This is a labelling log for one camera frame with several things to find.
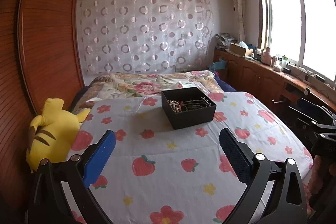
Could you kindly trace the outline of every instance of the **white bedsheet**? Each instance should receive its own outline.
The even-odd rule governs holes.
[[[308,174],[310,154],[261,102],[244,92],[209,97],[217,104],[214,120],[180,130],[172,129],[160,96],[95,104],[68,157],[82,154],[106,130],[115,132],[115,149],[98,182],[90,186],[113,223],[222,222],[246,188],[219,145],[223,128],[254,153],[278,161],[291,157],[301,177]],[[261,216],[271,189],[270,183],[251,221]],[[64,191],[76,219],[84,223],[65,184]]]

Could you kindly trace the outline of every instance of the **wooden wardrobe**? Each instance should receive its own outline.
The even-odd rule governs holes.
[[[47,98],[67,109],[84,86],[75,9],[76,0],[0,0],[0,194],[15,209],[31,190],[30,121]]]

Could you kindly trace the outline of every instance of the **blue gripper pad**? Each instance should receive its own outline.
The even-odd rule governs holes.
[[[83,182],[87,188],[89,188],[92,183],[97,181],[107,160],[110,158],[112,151],[116,146],[116,137],[112,130],[108,130],[103,138],[104,139],[101,140],[84,168]]]
[[[238,142],[228,128],[224,128],[220,132],[219,144],[239,181],[249,186],[252,183],[253,152],[245,143]]]

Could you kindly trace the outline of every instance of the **window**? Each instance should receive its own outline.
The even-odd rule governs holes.
[[[332,84],[336,81],[335,0],[264,0],[264,45]]]

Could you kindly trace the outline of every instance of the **window frame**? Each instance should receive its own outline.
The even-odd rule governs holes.
[[[322,73],[313,70],[310,67],[307,67],[303,64],[303,58],[305,55],[305,43],[306,43],[306,10],[305,10],[305,0],[300,0],[301,3],[301,44],[300,44],[300,54],[299,60],[291,60],[289,61],[295,64],[298,67],[303,67],[305,70],[310,70],[315,74],[320,75],[325,78],[326,84],[330,84],[334,86],[336,83],[336,75],[334,79],[330,79],[323,75]],[[266,48],[272,43],[272,0],[259,0],[259,40],[258,40],[258,48]]]

